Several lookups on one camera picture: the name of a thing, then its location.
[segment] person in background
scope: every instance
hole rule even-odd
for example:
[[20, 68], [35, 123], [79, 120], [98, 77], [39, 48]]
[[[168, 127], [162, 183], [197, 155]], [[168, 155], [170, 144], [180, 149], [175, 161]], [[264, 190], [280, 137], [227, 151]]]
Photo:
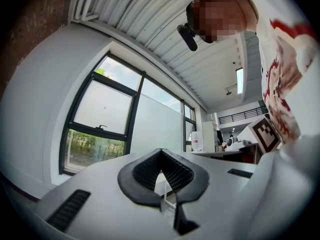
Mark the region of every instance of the person in background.
[[186, 15], [207, 43], [243, 31], [256, 33], [263, 100], [282, 140], [295, 141], [301, 132], [286, 97], [319, 58], [317, 37], [299, 7], [291, 0], [193, 0]]

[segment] window frame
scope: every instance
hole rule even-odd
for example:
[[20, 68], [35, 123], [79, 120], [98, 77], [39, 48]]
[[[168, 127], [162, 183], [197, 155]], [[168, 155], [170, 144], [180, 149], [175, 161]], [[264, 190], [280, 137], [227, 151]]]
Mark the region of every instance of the window frame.
[[[104, 75], [101, 75], [95, 70], [99, 68], [99, 66], [103, 63], [103, 61], [106, 58], [111, 58], [115, 60], [116, 62], [122, 64], [123, 66], [129, 68], [130, 70], [134, 71], [135, 73], [139, 74], [141, 76], [140, 83], [137, 90], [133, 90], [117, 81], [114, 81]], [[146, 74], [145, 71], [139, 70], [136, 67], [132, 66], [128, 62], [124, 61], [123, 59], [113, 55], [110, 51], [107, 52], [100, 60], [99, 62], [93, 67], [93, 69], [90, 71], [88, 76], [84, 79], [83, 83], [81, 84], [79, 90], [77, 91], [74, 100], [71, 104], [71, 107], [68, 111], [63, 130], [61, 135], [61, 141], [60, 141], [60, 147], [59, 147], [59, 174], [67, 174], [67, 175], [75, 175], [79, 171], [72, 170], [65, 167], [65, 152], [67, 147], [67, 137], [69, 129], [81, 132], [84, 134], [88, 134], [91, 136], [101, 137], [105, 139], [110, 140], [116, 140], [116, 141], [123, 141], [124, 142], [124, 152], [123, 155], [130, 154], [131, 150], [131, 143], [132, 143], [132, 137], [133, 137], [133, 131], [135, 126], [135, 120], [139, 105], [139, 100], [141, 96], [142, 87], [144, 84], [144, 80], [148, 79], [151, 83], [155, 84], [171, 96], [173, 96], [175, 99], [180, 101], [180, 112], [182, 114], [182, 149], [184, 152], [186, 152], [186, 145], [191, 145], [191, 141], [186, 141], [186, 121], [189, 123], [194, 124], [195, 131], [197, 130], [196, 127], [196, 121], [193, 121], [187, 117], [185, 117], [185, 105], [188, 106], [193, 112], [195, 112], [195, 109], [192, 108], [190, 105], [188, 105], [183, 99], [179, 98], [176, 94], [174, 94], [172, 91], [164, 87], [161, 83], [154, 80], [152, 77]], [[96, 81], [100, 84], [103, 84], [113, 90], [119, 91], [123, 94], [129, 95], [132, 97], [131, 104], [128, 110], [128, 117], [125, 125], [125, 131], [124, 134], [116, 133], [116, 132], [110, 132], [107, 130], [104, 130], [103, 128], [93, 128], [87, 125], [83, 125], [81, 123], [75, 122], [75, 116], [77, 113], [77, 110], [80, 106], [80, 103], [92, 81]]]

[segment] ceiling light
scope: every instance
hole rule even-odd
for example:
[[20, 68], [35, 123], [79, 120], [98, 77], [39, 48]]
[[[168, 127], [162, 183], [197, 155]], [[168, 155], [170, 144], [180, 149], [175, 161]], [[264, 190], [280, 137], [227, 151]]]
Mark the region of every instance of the ceiling light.
[[239, 68], [235, 72], [236, 72], [236, 83], [238, 88], [238, 94], [242, 94], [244, 89], [244, 69]]

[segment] white shirt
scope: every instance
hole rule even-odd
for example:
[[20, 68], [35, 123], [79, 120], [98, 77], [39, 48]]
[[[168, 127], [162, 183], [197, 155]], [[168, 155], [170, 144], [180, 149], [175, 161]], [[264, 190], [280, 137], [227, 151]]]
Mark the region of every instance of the white shirt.
[[262, 65], [262, 96], [274, 127], [286, 142], [301, 135], [295, 113], [302, 108], [301, 86], [296, 100], [287, 96], [316, 64], [319, 46], [311, 25], [293, 0], [251, 0], [258, 11], [256, 35]]

